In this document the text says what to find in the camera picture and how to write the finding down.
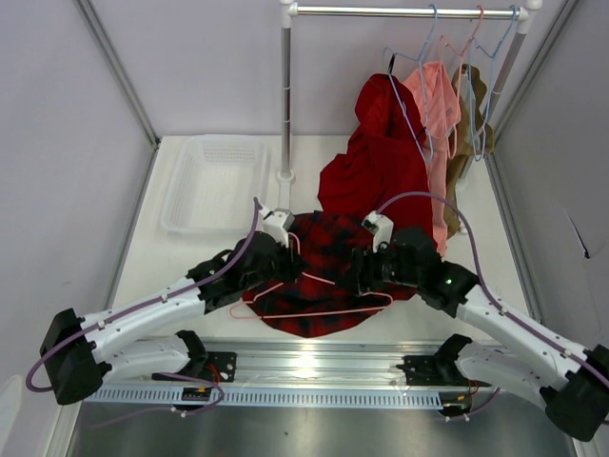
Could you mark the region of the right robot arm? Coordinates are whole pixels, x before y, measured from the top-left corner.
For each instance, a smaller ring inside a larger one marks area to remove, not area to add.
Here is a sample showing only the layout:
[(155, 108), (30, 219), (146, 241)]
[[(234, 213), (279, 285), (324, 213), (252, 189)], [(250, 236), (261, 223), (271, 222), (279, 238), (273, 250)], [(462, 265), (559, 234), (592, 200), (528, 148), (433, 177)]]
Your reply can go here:
[(357, 295), (385, 285), (413, 288), (429, 307), (507, 348), (502, 354), (451, 336), (434, 362), (442, 382), (452, 385), (464, 377), (503, 389), (542, 409), (558, 429), (582, 442), (607, 424), (607, 347), (570, 341), (499, 299), (479, 275), (444, 261), (421, 228), (400, 229), (375, 250), (353, 250), (341, 281)]

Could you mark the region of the red plaid skirt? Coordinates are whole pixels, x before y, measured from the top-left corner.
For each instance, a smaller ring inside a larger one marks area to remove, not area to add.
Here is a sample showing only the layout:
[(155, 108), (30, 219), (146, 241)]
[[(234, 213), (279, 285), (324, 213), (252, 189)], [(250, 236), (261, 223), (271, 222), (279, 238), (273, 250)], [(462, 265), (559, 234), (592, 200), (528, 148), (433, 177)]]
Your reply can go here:
[(243, 295), (269, 327), (304, 338), (326, 336), (415, 295), (411, 288), (385, 285), (375, 294), (356, 296), (335, 286), (348, 269), (352, 250), (371, 244), (372, 235), (360, 221), (314, 211), (296, 215), (290, 232), (304, 257), (304, 273), (294, 283), (271, 280)]

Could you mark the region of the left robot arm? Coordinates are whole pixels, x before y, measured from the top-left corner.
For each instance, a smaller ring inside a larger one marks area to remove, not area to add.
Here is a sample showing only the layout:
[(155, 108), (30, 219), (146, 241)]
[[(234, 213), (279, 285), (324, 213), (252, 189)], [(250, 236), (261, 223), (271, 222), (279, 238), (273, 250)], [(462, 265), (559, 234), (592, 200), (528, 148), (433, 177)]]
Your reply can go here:
[(61, 406), (80, 402), (111, 380), (177, 374), (194, 381), (206, 371), (207, 352), (192, 330), (159, 343), (144, 337), (171, 324), (235, 303), (265, 283), (291, 283), (305, 269), (293, 247), (260, 231), (191, 268), (145, 301), (85, 316), (55, 314), (40, 347), (49, 391)]

